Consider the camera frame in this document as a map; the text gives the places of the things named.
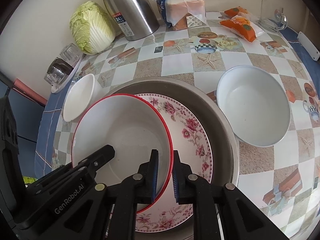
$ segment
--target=red rim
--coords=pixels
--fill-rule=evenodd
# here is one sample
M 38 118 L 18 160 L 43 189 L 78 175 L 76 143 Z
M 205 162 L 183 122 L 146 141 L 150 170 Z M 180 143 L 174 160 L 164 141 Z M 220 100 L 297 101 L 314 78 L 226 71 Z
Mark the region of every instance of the red rim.
M 170 136 L 170 132 L 169 132 L 169 129 L 167 127 L 167 124 L 165 123 L 164 119 L 162 118 L 161 114 L 154 108 L 154 106 L 152 104 L 150 104 L 148 101 L 144 100 L 143 98 L 140 98 L 140 97 L 137 97 L 135 95 L 130 95 L 130 94 L 114 94 L 114 95 L 110 95 L 110 96 L 106 96 L 104 98 L 101 98 L 99 101 L 95 102 L 92 106 L 90 106 L 85 112 L 84 112 L 84 115 L 81 117 L 80 121 L 78 122 L 78 125 L 76 127 L 76 130 L 75 130 L 75 133 L 73 134 L 73 138 L 72 138 L 72 142 L 71 142 L 71 165 L 73 167 L 73 164 L 72 164 L 72 149 L 73 149 L 73 140 L 75 138 L 75 135 L 76 135 L 76 131 L 78 129 L 78 126 L 81 122 L 81 120 L 84 118 L 84 116 L 86 115 L 86 113 L 93 107 L 95 106 L 97 103 L 99 103 L 100 101 L 106 99 L 106 98 L 109 98 L 109 97 L 113 97 L 113 96 L 129 96 L 129 97 L 134 97 L 134 98 L 137 98 L 141 101 L 143 101 L 144 103 L 146 103 L 147 105 L 149 105 L 151 107 L 151 109 L 153 111 L 155 111 L 155 113 L 158 115 L 158 117 L 160 118 L 161 122 L 163 123 L 164 125 L 164 128 L 167 132 L 167 135 L 168 135 L 168 139 L 169 139 L 169 144 L 170 144 L 170 166 L 169 166 L 169 172 L 168 172 L 168 175 L 167 175 L 167 178 L 164 182 L 164 186 L 163 188 L 161 189 L 160 193 L 157 195 L 157 197 L 155 198 L 155 201 L 146 206 L 145 208 L 137 211 L 137 214 L 141 213 L 141 212 L 144 212 L 145 210 L 147 210 L 148 208 L 150 208 L 151 206 L 154 205 L 154 203 L 157 202 L 157 200 L 162 196 L 162 194 L 164 193 L 164 191 L 166 190 L 168 184 L 169 184 L 169 180 L 170 180 L 170 177 L 171 177 L 171 173 L 172 173 L 172 169 L 173 169 L 173 146 L 172 146 L 172 140 L 171 140 L 171 136 Z

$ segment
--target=white wall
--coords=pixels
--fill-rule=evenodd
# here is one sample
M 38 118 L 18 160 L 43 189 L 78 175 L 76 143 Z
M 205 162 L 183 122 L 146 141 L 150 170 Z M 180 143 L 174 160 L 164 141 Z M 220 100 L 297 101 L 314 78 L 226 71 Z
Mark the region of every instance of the white wall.
M 11 80 L 19 78 L 44 98 L 50 85 L 43 77 L 60 50 L 73 41 L 69 19 L 88 0 L 23 0 L 0 35 L 0 70 Z M 93 0 L 103 8 L 102 0 Z M 306 7 L 302 0 L 273 0 L 284 7 L 289 26 L 302 28 Z M 157 12 L 156 2 L 151 1 Z M 261 0 L 205 0 L 207 11 L 242 6 L 260 14 Z

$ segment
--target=checkered tablecloth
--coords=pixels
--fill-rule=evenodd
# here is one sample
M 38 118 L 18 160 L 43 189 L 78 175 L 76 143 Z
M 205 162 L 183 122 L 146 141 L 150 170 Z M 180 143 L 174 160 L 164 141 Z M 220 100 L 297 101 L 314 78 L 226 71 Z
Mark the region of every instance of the checkered tablecloth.
M 250 43 L 222 27 L 219 22 L 223 17 L 219 12 L 211 12 L 207 13 L 206 26 L 169 31 L 162 25 L 153 35 L 138 41 L 117 38 L 107 51 L 86 56 L 74 80 L 93 73 L 108 93 L 135 78 L 166 76 L 210 93 L 217 89 L 221 75 L 234 66 L 254 65 L 270 73 L 291 101 L 290 128 L 272 147 L 259 148 L 240 142 L 238 187 L 288 237 L 306 239 L 303 233 L 320 218 L 320 121 L 314 121 L 303 106 L 306 100 L 306 105 L 313 102 L 318 108 L 316 90 L 305 65 L 284 36 L 265 33 Z M 195 51 L 194 38 L 201 32 L 221 37 L 216 52 Z M 305 83 L 313 89 L 305 88 Z M 52 169 L 71 161 L 76 125 L 64 122 L 60 114 L 52 161 L 48 161 L 50 152 L 46 152 L 45 158 Z

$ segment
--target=metal screw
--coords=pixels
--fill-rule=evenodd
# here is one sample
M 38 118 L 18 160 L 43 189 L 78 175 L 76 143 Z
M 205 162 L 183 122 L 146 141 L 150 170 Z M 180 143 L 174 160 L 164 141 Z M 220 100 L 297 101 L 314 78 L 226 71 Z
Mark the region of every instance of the metal screw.
M 102 191 L 104 188 L 105 188 L 105 186 L 104 186 L 104 184 L 102 184 L 102 183 L 99 183 L 99 184 L 97 184 L 97 185 L 94 186 L 94 189 L 95 189 L 96 191 Z
M 226 188 L 228 190 L 234 190 L 236 188 L 236 186 L 233 183 L 227 183 L 226 184 Z
M 198 179 L 198 176 L 197 176 L 196 174 L 190 174 L 190 175 L 188 176 L 188 179 L 190 179 L 190 180 L 197 180 L 197 179 Z
M 132 176 L 132 178 L 133 178 L 134 180 L 140 180 L 140 179 L 143 178 L 143 176 L 142 176 L 140 173 L 136 173 L 136 174 L 134 174 L 134 175 Z

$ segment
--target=small white bowl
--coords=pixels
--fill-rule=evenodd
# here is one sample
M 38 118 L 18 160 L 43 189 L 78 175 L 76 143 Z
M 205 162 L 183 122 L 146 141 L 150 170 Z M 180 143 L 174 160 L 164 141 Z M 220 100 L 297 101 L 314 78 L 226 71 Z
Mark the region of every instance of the small white bowl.
M 159 151 L 157 201 L 173 167 L 171 136 L 159 112 L 133 95 L 102 98 L 87 110 L 76 128 L 71 148 L 73 167 L 106 144 L 114 147 L 115 157 L 97 171 L 95 181 L 107 186 L 137 173 L 140 164 L 149 161 L 151 150 Z
M 233 132 L 242 141 L 258 147 L 279 142 L 290 124 L 290 105 L 277 82 L 264 70 L 236 66 L 220 78 L 217 103 Z
M 81 78 L 69 91 L 64 108 L 63 119 L 66 122 L 79 121 L 86 109 L 105 94 L 93 74 Z

